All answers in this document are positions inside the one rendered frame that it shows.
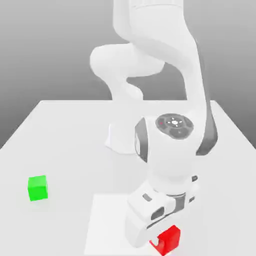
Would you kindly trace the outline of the small red cube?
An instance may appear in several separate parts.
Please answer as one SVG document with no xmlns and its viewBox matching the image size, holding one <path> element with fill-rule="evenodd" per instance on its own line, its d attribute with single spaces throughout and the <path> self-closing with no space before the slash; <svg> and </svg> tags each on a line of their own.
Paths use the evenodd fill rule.
<svg viewBox="0 0 256 256">
<path fill-rule="evenodd" d="M 179 246 L 181 230 L 175 225 L 158 235 L 158 244 L 152 240 L 149 243 L 158 251 L 161 256 L 165 256 Z"/>
</svg>

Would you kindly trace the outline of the small green cube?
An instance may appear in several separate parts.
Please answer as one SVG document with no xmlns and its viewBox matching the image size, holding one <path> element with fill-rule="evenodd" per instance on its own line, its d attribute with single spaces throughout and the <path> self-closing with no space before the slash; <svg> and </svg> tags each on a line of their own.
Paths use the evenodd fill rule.
<svg viewBox="0 0 256 256">
<path fill-rule="evenodd" d="M 48 198 L 48 183 L 45 175 L 28 178 L 27 190 L 30 201 L 38 201 Z"/>
</svg>

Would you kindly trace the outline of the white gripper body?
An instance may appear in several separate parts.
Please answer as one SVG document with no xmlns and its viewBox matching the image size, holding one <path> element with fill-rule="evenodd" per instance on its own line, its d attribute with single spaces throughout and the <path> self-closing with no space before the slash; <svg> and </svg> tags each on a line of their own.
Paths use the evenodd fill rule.
<svg viewBox="0 0 256 256">
<path fill-rule="evenodd" d="M 127 211 L 124 222 L 124 234 L 132 247 L 140 248 L 174 224 L 174 220 L 167 217 L 147 228 L 149 224 L 141 220 L 133 211 Z"/>
</svg>

